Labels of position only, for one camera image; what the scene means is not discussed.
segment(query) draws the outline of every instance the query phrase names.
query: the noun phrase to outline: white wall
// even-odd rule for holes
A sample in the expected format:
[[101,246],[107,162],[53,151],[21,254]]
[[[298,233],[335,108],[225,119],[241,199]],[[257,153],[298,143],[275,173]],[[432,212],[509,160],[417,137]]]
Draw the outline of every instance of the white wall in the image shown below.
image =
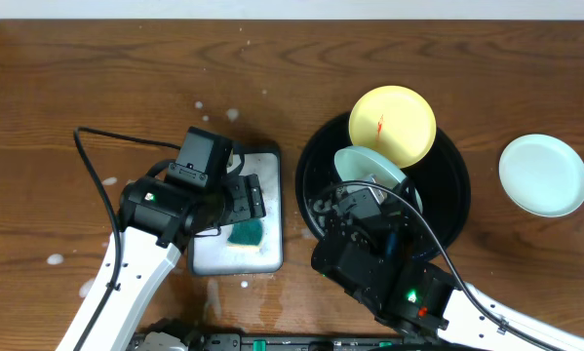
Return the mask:
[[584,0],[0,0],[0,19],[584,20]]

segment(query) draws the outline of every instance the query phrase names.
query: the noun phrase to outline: white plate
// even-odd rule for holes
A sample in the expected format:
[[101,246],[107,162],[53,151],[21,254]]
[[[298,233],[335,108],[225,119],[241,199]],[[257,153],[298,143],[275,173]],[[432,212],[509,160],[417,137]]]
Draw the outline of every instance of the white plate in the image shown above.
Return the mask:
[[584,202],[584,162],[555,137],[513,140],[499,159],[499,179],[511,200],[535,215],[568,215]]
[[[363,146],[348,146],[334,154],[334,166],[343,181],[358,180],[375,175],[376,182],[393,189],[407,176],[378,152]],[[419,211],[423,212],[421,198],[415,190]]]

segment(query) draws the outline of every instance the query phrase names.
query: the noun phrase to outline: light blue plate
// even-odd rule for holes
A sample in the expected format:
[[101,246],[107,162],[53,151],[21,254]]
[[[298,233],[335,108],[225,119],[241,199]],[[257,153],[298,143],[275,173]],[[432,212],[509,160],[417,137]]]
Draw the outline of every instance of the light blue plate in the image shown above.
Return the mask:
[[[334,154],[334,166],[343,181],[359,180],[368,175],[375,175],[376,182],[393,189],[407,176],[400,169],[378,152],[363,146],[348,146]],[[415,190],[417,204],[422,212],[421,198]]]

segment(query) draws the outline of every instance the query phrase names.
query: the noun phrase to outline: red mark on plate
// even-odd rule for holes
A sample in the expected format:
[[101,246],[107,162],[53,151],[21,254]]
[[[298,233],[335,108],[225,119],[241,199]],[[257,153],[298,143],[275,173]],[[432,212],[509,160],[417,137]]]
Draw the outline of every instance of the red mark on plate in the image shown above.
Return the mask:
[[382,131],[382,123],[384,119],[382,118],[384,115],[380,115],[380,120],[378,120],[378,131],[376,133],[376,142],[380,139],[380,131]]

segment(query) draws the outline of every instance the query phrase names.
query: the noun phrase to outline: small plate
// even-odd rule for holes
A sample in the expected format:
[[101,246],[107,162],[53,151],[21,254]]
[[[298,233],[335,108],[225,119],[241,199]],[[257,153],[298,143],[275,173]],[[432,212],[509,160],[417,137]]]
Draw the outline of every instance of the small plate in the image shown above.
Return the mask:
[[437,133],[432,108],[405,87],[380,87],[352,109],[348,133],[352,144],[370,148],[399,168],[411,166],[430,150]]
[[568,215],[584,202],[584,162],[555,137],[518,137],[504,149],[498,169],[506,194],[535,215]]
[[[348,146],[334,154],[334,166],[343,181],[363,179],[374,175],[376,183],[393,189],[407,176],[393,162],[374,150],[363,146]],[[419,211],[423,212],[421,198],[415,190]]]

